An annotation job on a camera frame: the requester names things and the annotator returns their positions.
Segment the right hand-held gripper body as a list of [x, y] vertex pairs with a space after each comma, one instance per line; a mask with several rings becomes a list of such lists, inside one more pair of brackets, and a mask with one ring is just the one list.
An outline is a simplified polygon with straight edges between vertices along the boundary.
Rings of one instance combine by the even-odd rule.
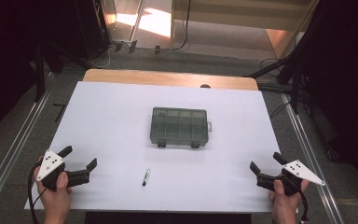
[[302, 189], [303, 180], [320, 186], [325, 185], [325, 182], [300, 160], [284, 163], [282, 165], [282, 172], [277, 176], [263, 174], [258, 167], [255, 167], [255, 176], [258, 187], [271, 191], [275, 190], [274, 182], [280, 180], [286, 196], [299, 193]]

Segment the small glass tube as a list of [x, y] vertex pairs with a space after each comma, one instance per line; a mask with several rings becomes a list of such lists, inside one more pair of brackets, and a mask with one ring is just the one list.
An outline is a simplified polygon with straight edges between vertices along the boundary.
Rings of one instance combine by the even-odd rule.
[[143, 182], [142, 182], [142, 186], [145, 187], [147, 182], [148, 182], [148, 179], [150, 177], [150, 174], [151, 174], [151, 170], [150, 169], [147, 169], [146, 172], [145, 172], [145, 176], [143, 178]]

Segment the black angled floor bracket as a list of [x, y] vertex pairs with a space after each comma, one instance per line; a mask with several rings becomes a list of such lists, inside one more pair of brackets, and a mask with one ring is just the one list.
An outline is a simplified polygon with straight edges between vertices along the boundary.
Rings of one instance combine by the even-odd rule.
[[57, 117], [54, 120], [54, 122], [58, 122], [58, 121], [61, 120], [61, 118], [63, 116], [63, 113], [65, 112], [65, 109], [67, 107], [67, 104], [56, 104], [56, 103], [54, 103], [53, 106], [56, 106], [56, 107], [58, 107], [60, 109], [59, 112], [58, 112]]

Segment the aluminium floor rail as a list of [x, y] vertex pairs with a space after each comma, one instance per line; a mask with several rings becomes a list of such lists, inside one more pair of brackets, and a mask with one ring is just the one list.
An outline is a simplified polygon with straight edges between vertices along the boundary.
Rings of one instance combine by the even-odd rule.
[[[325, 179], [324, 172], [319, 162], [317, 161], [310, 140], [302, 125], [300, 116], [296, 114], [294, 109], [290, 106], [290, 97], [287, 94], [283, 93], [282, 101], [286, 104], [286, 111], [288, 113], [289, 119], [292, 122], [292, 126], [295, 130], [296, 137], [303, 151], [303, 155], [305, 157], [307, 165], [313, 173], [315, 173], [321, 179]], [[326, 211], [330, 224], [345, 224], [329, 184], [325, 183], [323, 186], [317, 185], [316, 189], [318, 190], [319, 196], [321, 198], [324, 210]]]
[[35, 88], [32, 87], [0, 123], [0, 194], [43, 112], [55, 79], [56, 75], [49, 72], [41, 98], [34, 100]]

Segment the grey transparent plastic compartment box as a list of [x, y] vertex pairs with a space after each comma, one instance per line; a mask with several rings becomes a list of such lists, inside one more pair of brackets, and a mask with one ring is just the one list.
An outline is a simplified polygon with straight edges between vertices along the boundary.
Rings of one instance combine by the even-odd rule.
[[150, 141], [158, 147], [205, 147], [209, 141], [209, 122], [205, 109], [154, 107]]

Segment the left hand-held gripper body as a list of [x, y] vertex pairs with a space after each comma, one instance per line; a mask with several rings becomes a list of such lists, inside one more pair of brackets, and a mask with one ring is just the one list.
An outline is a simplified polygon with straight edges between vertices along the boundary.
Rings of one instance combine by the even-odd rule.
[[90, 182], [90, 172], [85, 168], [79, 171], [66, 171], [65, 158], [62, 158], [48, 149], [41, 161], [41, 166], [36, 180], [40, 181], [43, 186], [49, 190], [55, 191], [56, 181], [61, 172], [66, 172], [68, 176], [68, 188], [87, 184]]

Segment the black cabinet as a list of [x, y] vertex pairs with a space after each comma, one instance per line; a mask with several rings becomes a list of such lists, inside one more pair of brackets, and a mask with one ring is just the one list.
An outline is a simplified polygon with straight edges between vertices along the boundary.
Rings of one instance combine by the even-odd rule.
[[109, 46], [102, 0], [74, 0], [74, 3], [83, 47], [81, 55], [89, 59]]

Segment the black tripod stand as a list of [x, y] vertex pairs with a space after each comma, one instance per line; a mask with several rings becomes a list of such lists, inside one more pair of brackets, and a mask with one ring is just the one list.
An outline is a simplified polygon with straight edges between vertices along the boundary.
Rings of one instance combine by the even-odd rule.
[[279, 84], [287, 83], [289, 80], [292, 80], [292, 89], [290, 91], [290, 101], [289, 105], [297, 114], [297, 102], [300, 89], [300, 79], [302, 72], [302, 57], [299, 50], [292, 51], [288, 56], [283, 59], [278, 60], [275, 63], [272, 63], [264, 68], [261, 68], [259, 71], [252, 73], [251, 75], [244, 75], [244, 77], [250, 78], [259, 78], [269, 73], [272, 70], [281, 68], [281, 72], [277, 77]]

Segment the person's right hand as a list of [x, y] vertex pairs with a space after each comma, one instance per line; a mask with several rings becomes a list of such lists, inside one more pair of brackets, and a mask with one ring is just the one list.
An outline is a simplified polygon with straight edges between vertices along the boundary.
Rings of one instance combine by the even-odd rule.
[[273, 224], [296, 224], [296, 210], [301, 201], [299, 193], [287, 196], [281, 180], [274, 181], [274, 190], [268, 193], [273, 202], [272, 223]]

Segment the person's left hand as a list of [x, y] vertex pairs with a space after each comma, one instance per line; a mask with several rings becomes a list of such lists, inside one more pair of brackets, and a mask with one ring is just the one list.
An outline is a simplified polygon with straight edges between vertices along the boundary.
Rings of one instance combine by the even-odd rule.
[[56, 181], [57, 189], [51, 191], [45, 189], [40, 181], [36, 182], [37, 190], [41, 193], [41, 202], [44, 206], [45, 217], [43, 224], [66, 224], [70, 214], [71, 189], [67, 187], [68, 176], [61, 172]]

